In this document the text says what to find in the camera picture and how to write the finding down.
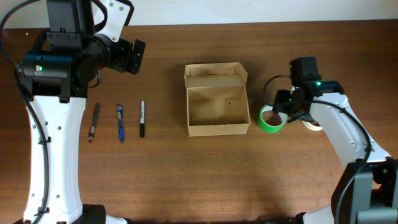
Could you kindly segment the beige masking tape roll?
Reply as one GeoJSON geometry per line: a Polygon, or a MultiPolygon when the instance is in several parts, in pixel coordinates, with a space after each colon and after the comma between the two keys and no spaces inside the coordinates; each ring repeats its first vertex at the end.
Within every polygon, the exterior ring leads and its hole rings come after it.
{"type": "Polygon", "coordinates": [[[319,124],[313,124],[307,121],[302,121],[303,125],[311,131],[321,131],[323,128],[319,124]]]}

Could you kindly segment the green tape roll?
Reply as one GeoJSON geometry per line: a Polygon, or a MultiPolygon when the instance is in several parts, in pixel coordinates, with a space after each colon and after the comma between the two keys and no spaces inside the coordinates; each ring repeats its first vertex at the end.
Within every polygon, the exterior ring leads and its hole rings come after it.
{"type": "Polygon", "coordinates": [[[262,117],[263,113],[267,112],[267,111],[272,111],[273,107],[269,106],[269,105],[264,105],[260,112],[259,115],[257,117],[257,124],[258,126],[266,133],[277,133],[278,131],[280,131],[285,124],[287,123],[288,120],[288,115],[285,113],[277,113],[277,115],[279,116],[279,118],[281,119],[281,123],[278,125],[271,125],[268,124],[262,117]]]}

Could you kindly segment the black white marker pen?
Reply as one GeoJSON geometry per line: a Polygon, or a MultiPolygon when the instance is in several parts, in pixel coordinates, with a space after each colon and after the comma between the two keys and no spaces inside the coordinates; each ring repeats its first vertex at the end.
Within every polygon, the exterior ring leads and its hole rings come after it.
{"type": "Polygon", "coordinates": [[[145,136],[145,101],[141,101],[141,109],[140,109],[140,137],[143,138],[145,136]]]}

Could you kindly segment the blue ballpoint pen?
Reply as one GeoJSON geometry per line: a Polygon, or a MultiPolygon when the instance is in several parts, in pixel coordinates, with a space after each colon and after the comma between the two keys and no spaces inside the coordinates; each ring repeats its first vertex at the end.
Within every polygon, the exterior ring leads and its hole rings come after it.
{"type": "Polygon", "coordinates": [[[117,114],[118,114],[118,130],[119,130],[119,140],[121,143],[124,142],[124,128],[123,128],[123,109],[120,104],[117,104],[117,114]]]}

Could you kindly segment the black gel pen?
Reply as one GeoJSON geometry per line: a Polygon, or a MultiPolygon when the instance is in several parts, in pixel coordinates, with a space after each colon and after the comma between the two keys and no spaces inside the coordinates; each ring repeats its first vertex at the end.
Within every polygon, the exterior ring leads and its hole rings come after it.
{"type": "Polygon", "coordinates": [[[88,140],[89,142],[92,142],[95,136],[95,128],[98,122],[98,118],[99,118],[99,113],[100,113],[100,103],[97,103],[95,106],[95,110],[94,110],[94,114],[93,114],[93,121],[91,124],[91,128],[90,128],[90,132],[88,135],[88,140]]]}

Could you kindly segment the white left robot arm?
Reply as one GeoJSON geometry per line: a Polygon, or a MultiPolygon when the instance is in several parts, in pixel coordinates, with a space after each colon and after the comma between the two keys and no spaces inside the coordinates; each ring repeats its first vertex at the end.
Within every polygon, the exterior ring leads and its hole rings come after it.
{"type": "Polygon", "coordinates": [[[48,1],[49,28],[16,65],[29,114],[29,199],[22,223],[127,223],[103,205],[84,204],[78,186],[80,126],[100,70],[138,73],[145,43],[121,38],[130,1],[48,1]]]}

